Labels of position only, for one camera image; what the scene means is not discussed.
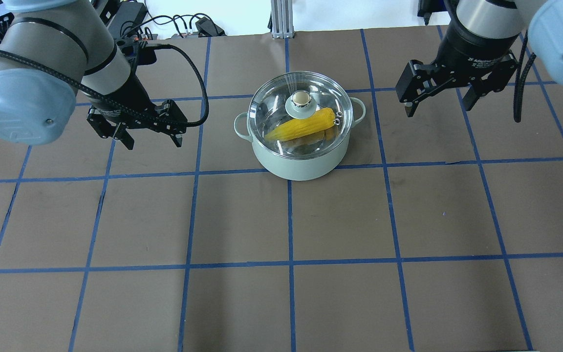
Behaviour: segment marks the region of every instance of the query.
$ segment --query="power adapter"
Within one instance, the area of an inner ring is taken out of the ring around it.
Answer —
[[[217,26],[212,20],[207,17],[203,17],[195,22],[197,31],[199,31],[200,37],[219,37],[226,36],[223,28]]]

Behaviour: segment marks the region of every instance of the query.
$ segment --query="white wall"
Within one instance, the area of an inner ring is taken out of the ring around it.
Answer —
[[[232,36],[267,33],[271,13],[270,0],[147,0],[147,6],[154,16],[208,14]],[[417,7],[418,0],[293,0],[293,22],[295,31],[422,26]],[[430,22],[448,23],[447,13],[434,14]],[[161,39],[175,33],[172,24],[149,27]]]

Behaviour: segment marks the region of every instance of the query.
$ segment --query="metal frame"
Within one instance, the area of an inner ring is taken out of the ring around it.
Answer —
[[[271,20],[273,38],[295,37],[295,27],[292,25],[292,0],[271,0]]]

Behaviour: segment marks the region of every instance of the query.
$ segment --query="pot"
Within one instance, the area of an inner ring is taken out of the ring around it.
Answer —
[[[362,114],[353,120],[355,102]],[[334,125],[293,140],[264,138],[275,127],[292,120],[312,116],[331,108]],[[282,74],[264,83],[253,95],[249,110],[234,120],[236,134],[252,143],[253,153],[268,171],[287,180],[305,181],[321,177],[342,161],[349,145],[351,129],[366,116],[366,106],[350,98],[342,87],[322,74],[297,71]],[[246,134],[239,126],[246,124]]]

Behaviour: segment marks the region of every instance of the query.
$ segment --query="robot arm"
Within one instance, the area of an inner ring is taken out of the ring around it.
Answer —
[[[0,138],[29,145],[53,142],[72,114],[77,89],[89,96],[88,122],[95,131],[128,149],[134,140],[127,129],[167,134],[179,147],[186,127],[205,121],[207,106],[201,120],[189,123],[172,100],[159,107],[150,101],[135,67],[119,50],[121,41],[114,42],[88,0],[4,4],[14,21],[0,44]],[[166,48],[185,55],[176,47],[149,46]]]
[[[466,110],[502,91],[522,65],[510,51],[529,27],[530,43],[557,83],[563,84],[563,0],[445,0],[451,24],[438,54],[425,65],[411,60],[396,90],[408,117],[418,104],[447,88],[467,87]]]

